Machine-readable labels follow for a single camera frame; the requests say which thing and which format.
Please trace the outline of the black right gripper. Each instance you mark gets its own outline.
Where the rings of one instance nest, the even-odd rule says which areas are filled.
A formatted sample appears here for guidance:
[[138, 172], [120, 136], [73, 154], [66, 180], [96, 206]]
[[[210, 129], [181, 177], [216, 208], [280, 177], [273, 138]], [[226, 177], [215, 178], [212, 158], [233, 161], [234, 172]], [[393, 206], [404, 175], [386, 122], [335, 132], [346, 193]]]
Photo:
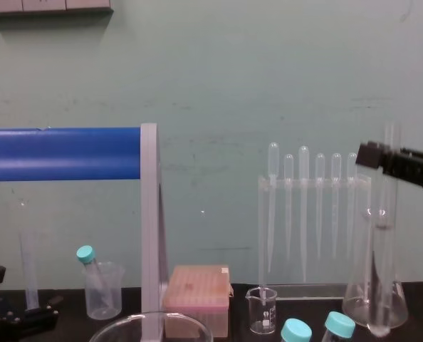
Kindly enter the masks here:
[[387, 151], [387, 146], [380, 142], [362, 142], [355, 164], [368, 168], [379, 168], [384, 164], [385, 175], [423, 188], [422, 151], [407, 148]]

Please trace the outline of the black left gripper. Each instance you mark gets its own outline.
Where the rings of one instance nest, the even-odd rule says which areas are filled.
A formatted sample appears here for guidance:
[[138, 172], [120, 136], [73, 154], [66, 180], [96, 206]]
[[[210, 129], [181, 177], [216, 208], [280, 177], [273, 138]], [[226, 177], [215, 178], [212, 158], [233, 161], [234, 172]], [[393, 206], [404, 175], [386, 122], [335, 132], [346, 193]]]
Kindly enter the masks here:
[[[6, 268], [0, 266], [0, 284], [4, 282], [5, 273]], [[53, 330], [59, 317], [58, 308], [62, 303], [62, 296], [54, 296], [45, 306], [27, 309], [20, 315], [7, 311], [4, 317], [0, 318], [0, 341], [19, 341]]]

